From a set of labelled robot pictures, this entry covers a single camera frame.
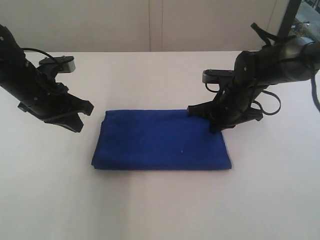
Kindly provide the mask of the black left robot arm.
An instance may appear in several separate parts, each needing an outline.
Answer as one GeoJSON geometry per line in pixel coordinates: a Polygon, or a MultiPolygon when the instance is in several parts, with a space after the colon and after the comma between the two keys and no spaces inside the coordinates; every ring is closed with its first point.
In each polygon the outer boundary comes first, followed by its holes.
{"type": "Polygon", "coordinates": [[[74,133],[84,126],[79,114],[90,116],[94,106],[88,100],[69,93],[66,85],[56,81],[58,74],[72,73],[73,56],[46,57],[34,66],[5,26],[0,27],[0,86],[19,100],[18,108],[46,124],[63,127],[74,133]]]}

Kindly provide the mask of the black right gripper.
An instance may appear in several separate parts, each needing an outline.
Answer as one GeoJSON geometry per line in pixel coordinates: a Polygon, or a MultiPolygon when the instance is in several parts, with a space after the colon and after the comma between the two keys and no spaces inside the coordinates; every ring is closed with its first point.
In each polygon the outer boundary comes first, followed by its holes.
{"type": "Polygon", "coordinates": [[[236,80],[230,81],[224,88],[224,93],[217,100],[203,102],[187,107],[188,116],[212,119],[209,131],[213,134],[249,121],[260,121],[263,118],[261,110],[251,107],[265,86],[257,88],[246,87],[236,80]]]}

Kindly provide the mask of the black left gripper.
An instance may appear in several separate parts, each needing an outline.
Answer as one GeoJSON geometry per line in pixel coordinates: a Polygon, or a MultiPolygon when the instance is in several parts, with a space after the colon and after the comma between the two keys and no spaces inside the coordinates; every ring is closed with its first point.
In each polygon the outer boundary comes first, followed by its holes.
{"type": "Polygon", "coordinates": [[[90,116],[94,105],[68,93],[68,88],[56,82],[56,75],[46,72],[23,72],[17,76],[18,108],[46,124],[80,133],[83,122],[77,113],[90,116]]]}

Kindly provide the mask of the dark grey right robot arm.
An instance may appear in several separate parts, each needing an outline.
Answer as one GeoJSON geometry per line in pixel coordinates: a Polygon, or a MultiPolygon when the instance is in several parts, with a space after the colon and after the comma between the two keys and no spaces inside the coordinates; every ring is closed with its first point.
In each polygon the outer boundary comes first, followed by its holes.
{"type": "Polygon", "coordinates": [[[311,82],[311,96],[316,108],[316,73],[320,70],[320,44],[307,37],[292,37],[259,51],[242,51],[233,70],[207,69],[202,82],[218,85],[213,100],[187,107],[189,116],[208,120],[216,133],[267,115],[256,101],[261,94],[274,96],[269,86],[302,81],[311,82]]]}

